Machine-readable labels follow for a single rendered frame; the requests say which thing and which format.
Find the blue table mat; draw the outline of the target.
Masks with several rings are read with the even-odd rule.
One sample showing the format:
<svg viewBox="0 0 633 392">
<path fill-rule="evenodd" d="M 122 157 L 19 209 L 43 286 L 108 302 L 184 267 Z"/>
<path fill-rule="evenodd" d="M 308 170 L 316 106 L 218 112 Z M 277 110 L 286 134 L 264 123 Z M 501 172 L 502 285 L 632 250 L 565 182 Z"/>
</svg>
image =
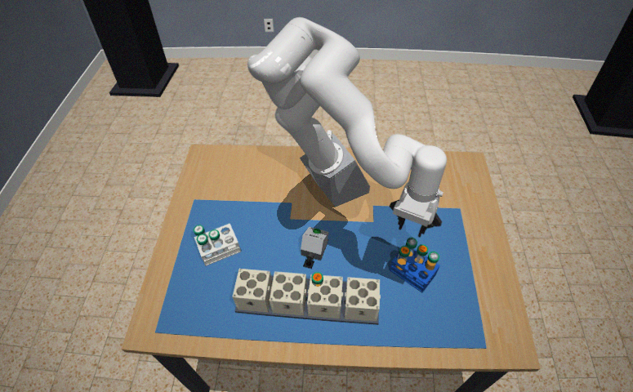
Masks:
<svg viewBox="0 0 633 392">
<path fill-rule="evenodd" d="M 155 333 L 323 345 L 487 349 L 460 208 L 438 207 L 443 222 L 418 237 L 421 225 L 373 206 L 373 222 L 290 219 L 292 203 L 195 199 Z M 241 252 L 205 266 L 193 228 L 230 224 Z M 328 232 L 322 260 L 305 264 L 309 228 Z M 390 271 L 414 237 L 439 253 L 439 270 L 424 292 Z M 417 247 L 415 248 L 417 250 Z M 308 259 L 307 259 L 308 260 Z M 343 323 L 235 313 L 239 269 L 380 279 L 379 323 Z"/>
</svg>

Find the white tube rack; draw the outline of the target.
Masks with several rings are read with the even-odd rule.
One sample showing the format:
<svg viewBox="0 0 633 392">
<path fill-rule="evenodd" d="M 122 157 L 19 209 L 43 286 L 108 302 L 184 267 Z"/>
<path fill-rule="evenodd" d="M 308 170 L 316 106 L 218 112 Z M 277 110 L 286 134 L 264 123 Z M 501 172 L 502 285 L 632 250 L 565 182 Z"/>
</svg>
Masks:
<svg viewBox="0 0 633 392">
<path fill-rule="evenodd" d="M 224 232 L 221 232 L 222 229 L 224 229 L 224 228 L 228 228 L 228 230 L 226 230 Z M 212 245 L 212 241 L 211 241 L 211 239 L 209 238 L 209 235 L 208 235 L 210 231 L 206 232 L 206 235 L 208 237 L 209 243 L 211 245 L 211 250 L 209 252 L 207 252 L 207 253 L 202 251 L 200 245 L 197 242 L 197 236 L 195 237 L 195 241 L 197 243 L 200 255 L 201 255 L 202 259 L 203 259 L 203 262 L 204 262 L 205 266 L 210 265 L 212 263 L 215 263 L 217 261 L 225 259 L 226 257 L 232 256 L 234 254 L 237 254 L 237 253 L 241 252 L 240 247 L 238 245 L 238 240 L 236 239 L 234 231 L 232 230 L 231 226 L 224 225 L 224 226 L 221 226 L 220 228 L 217 228 L 217 230 L 220 233 L 222 246 L 219 247 L 219 248 L 214 248 L 213 245 Z M 225 251 L 217 254 L 216 252 L 220 251 L 221 249 L 224 249 Z M 205 256 L 207 256 L 209 254 L 212 254 L 212 253 L 213 253 L 213 256 L 210 256 L 208 258 L 205 257 Z"/>
</svg>

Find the cream bucket adapter with round holes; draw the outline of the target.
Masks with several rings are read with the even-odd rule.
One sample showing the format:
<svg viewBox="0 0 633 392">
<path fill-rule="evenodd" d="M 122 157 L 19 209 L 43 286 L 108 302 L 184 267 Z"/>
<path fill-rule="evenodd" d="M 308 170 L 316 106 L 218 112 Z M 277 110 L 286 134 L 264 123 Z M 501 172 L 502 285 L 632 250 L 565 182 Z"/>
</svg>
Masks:
<svg viewBox="0 0 633 392">
<path fill-rule="evenodd" d="M 343 277 L 324 275 L 323 284 L 316 287 L 311 276 L 312 274 L 308 290 L 308 316 L 339 319 Z"/>
<path fill-rule="evenodd" d="M 306 274 L 274 272 L 270 293 L 272 312 L 304 316 L 306 293 Z"/>
</svg>

